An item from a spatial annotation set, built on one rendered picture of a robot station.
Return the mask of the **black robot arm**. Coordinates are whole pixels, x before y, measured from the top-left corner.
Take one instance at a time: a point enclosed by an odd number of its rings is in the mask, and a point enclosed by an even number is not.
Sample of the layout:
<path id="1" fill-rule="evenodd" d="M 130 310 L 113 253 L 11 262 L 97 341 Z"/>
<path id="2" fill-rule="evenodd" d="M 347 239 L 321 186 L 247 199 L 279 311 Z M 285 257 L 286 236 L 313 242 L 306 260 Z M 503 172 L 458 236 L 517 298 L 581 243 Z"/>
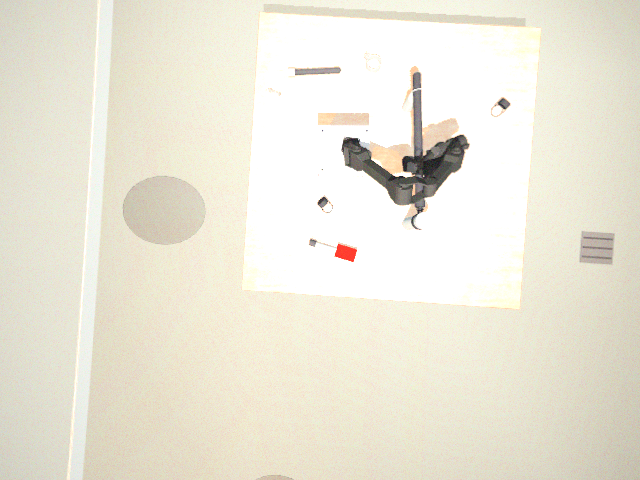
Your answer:
<path id="1" fill-rule="evenodd" d="M 429 159 L 435 163 L 442 161 L 439 166 L 426 165 L 424 177 L 394 176 L 376 162 L 371 160 L 371 151 L 359 144 L 359 138 L 344 137 L 341 152 L 345 166 L 355 171 L 364 171 L 372 179 L 383 186 L 391 200 L 399 206 L 411 205 L 421 200 L 433 197 L 450 174 L 462 168 L 466 150 L 470 145 L 465 135 L 459 135 L 444 142 L 438 142 L 430 148 Z M 413 185 L 423 185 L 423 190 L 412 196 Z"/>

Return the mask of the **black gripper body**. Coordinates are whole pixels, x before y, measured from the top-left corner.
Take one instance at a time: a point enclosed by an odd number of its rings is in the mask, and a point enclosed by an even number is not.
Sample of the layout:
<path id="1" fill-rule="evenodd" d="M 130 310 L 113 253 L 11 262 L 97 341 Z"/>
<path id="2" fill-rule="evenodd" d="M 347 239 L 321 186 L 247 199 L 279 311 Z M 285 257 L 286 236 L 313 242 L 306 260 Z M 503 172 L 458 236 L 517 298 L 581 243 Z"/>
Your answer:
<path id="1" fill-rule="evenodd" d="M 426 165 L 432 165 L 434 164 L 434 166 L 439 166 L 442 161 L 435 163 L 433 161 L 431 161 L 429 159 L 428 153 L 430 150 L 426 151 L 426 155 L 425 156 L 421 156 L 421 160 L 417 160 L 416 162 L 414 162 L 414 157 L 413 156 L 404 156 L 402 158 L 402 170 L 404 173 L 411 173 L 414 171 L 419 171 L 420 169 L 424 169 L 424 166 Z"/>

